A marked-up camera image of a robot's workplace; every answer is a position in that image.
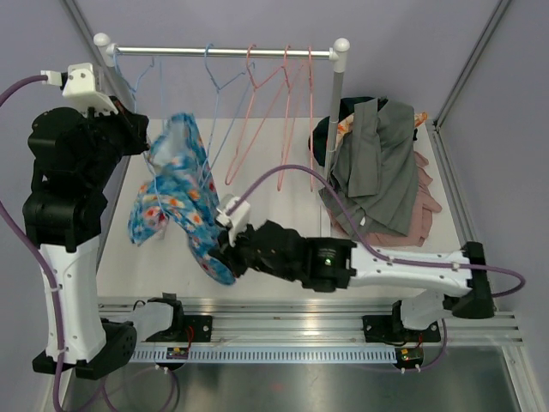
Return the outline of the blue floral garment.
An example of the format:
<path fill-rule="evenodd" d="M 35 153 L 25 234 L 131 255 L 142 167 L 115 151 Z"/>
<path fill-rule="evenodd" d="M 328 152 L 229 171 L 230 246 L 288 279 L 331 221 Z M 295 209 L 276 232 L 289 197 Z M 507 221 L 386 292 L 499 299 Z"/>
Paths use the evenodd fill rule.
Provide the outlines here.
<path fill-rule="evenodd" d="M 208 157 L 195 117 L 186 112 L 171 116 L 144 159 L 151 179 L 138 190 L 130 211 L 130 243 L 142 245 L 174 223 L 186 233 L 202 270 L 222 285 L 233 285 L 231 271 L 209 255 L 220 234 L 215 223 L 220 199 L 208 175 Z"/>

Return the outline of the grey skirt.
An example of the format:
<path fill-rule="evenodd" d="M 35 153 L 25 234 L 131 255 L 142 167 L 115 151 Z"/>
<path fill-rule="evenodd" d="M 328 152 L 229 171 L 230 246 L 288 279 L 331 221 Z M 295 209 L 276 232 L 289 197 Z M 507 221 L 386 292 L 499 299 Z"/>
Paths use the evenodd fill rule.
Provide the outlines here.
<path fill-rule="evenodd" d="M 338 197 L 319 191 L 345 232 L 408 235 L 419 189 L 414 131 L 409 104 L 373 99 L 354 106 L 351 129 L 330 164 L 329 183 Z"/>

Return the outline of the orange floral skirt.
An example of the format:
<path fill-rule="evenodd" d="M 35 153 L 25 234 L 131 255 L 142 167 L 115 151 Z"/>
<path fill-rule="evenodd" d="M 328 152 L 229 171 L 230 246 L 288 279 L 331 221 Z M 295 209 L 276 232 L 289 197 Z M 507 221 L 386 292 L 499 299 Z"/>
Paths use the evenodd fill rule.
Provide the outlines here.
<path fill-rule="evenodd" d="M 418 129 L 426 120 L 428 119 L 427 112 L 415 113 L 414 114 L 414 128 Z M 353 131 L 353 121 L 354 115 L 349 114 L 346 118 L 339 122 L 336 131 L 336 144 L 339 144 L 343 137 Z"/>

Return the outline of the pink pleated skirt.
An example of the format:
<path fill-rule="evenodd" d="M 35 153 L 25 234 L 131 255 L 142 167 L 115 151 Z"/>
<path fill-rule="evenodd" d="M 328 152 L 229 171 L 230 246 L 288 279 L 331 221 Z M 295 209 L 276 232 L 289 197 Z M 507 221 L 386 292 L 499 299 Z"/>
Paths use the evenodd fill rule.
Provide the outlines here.
<path fill-rule="evenodd" d="M 442 206 L 429 192 L 428 160 L 411 148 L 380 152 L 340 148 L 330 183 L 343 203 L 321 195 L 334 227 L 383 247 L 422 246 Z"/>

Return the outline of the pink wire hanger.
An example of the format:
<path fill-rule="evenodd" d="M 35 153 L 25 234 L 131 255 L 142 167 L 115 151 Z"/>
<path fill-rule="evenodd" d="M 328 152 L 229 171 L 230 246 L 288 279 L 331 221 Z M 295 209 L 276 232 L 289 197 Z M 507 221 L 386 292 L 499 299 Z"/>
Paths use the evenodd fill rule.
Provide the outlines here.
<path fill-rule="evenodd" d="M 309 160 L 308 166 L 311 170 L 314 169 L 314 137 L 313 137 L 313 114 L 314 114 L 314 74 L 313 74 L 313 62 L 312 62 L 312 49 L 308 47 L 308 89 L 309 89 Z"/>

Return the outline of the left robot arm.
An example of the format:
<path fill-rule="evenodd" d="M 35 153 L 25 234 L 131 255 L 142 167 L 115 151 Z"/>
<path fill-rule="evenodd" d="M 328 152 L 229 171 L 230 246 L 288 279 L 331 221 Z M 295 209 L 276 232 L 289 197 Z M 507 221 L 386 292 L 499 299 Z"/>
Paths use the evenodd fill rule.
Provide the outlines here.
<path fill-rule="evenodd" d="M 167 297 L 148 300 L 127 318 L 99 314 L 103 190 L 123 157 L 148 149 L 147 128 L 147 117 L 124 107 L 108 114 L 59 107 L 33 121 L 23 216 L 27 237 L 51 269 L 45 281 L 55 282 L 46 299 L 52 336 L 33 360 L 38 373 L 75 369 L 81 379 L 98 380 L 128 364 L 139 342 L 176 341 L 185 332 L 181 303 Z"/>

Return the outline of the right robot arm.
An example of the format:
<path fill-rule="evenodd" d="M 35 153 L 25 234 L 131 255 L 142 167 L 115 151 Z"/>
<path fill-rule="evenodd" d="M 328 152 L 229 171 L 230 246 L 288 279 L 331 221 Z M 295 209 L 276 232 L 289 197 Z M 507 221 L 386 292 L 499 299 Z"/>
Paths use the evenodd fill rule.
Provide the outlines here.
<path fill-rule="evenodd" d="M 457 252 L 425 254 L 419 264 L 418 253 L 370 252 L 350 239 L 303 237 L 266 221 L 259 228 L 247 225 L 234 238 L 221 229 L 209 254 L 234 277 L 255 270 L 317 293 L 371 286 L 418 289 L 418 295 L 393 303 L 389 314 L 363 317 L 367 342 L 439 342 L 440 319 L 488 319 L 495 313 L 478 242 L 468 242 Z"/>

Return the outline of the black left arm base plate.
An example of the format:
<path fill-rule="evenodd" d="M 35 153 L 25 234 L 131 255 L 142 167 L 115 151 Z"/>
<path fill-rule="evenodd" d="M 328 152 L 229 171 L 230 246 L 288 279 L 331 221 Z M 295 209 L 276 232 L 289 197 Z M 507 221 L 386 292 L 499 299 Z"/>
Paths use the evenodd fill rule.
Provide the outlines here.
<path fill-rule="evenodd" d="M 213 318 L 208 315 L 188 315 L 175 318 L 171 326 L 147 338 L 147 342 L 211 342 Z"/>

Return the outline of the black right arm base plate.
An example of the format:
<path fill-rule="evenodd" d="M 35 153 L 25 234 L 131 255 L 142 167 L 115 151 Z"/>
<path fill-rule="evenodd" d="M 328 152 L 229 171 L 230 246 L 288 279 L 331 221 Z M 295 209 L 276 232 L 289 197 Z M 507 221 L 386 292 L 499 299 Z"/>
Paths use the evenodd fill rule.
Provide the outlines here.
<path fill-rule="evenodd" d="M 431 323 L 423 330 L 407 329 L 400 319 L 392 315 L 365 315 L 362 317 L 362 322 L 366 342 L 398 346 L 405 343 L 442 341 L 437 322 Z"/>

